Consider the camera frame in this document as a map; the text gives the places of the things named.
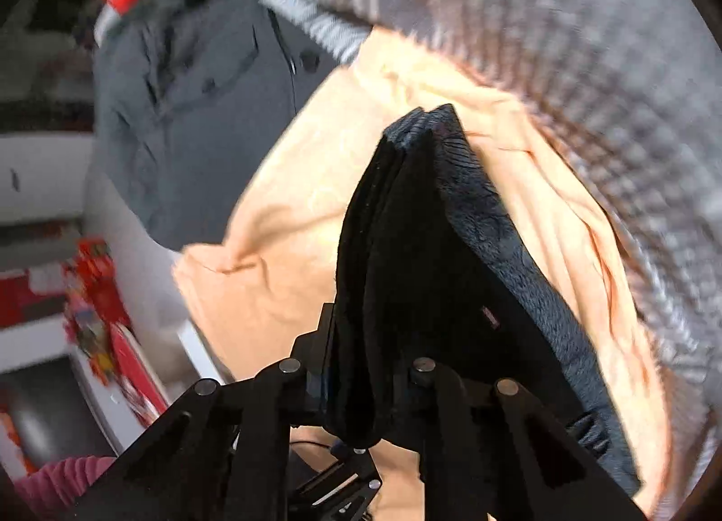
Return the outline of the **pink sleeved right forearm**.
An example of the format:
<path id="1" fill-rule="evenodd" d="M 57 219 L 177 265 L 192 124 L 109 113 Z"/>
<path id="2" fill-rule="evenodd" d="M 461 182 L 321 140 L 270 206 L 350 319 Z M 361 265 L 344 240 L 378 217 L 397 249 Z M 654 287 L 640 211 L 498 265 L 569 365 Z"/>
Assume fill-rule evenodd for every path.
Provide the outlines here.
<path id="1" fill-rule="evenodd" d="M 111 456 L 70 457 L 14 482 L 16 493 L 40 520 L 55 520 L 115 462 Z"/>

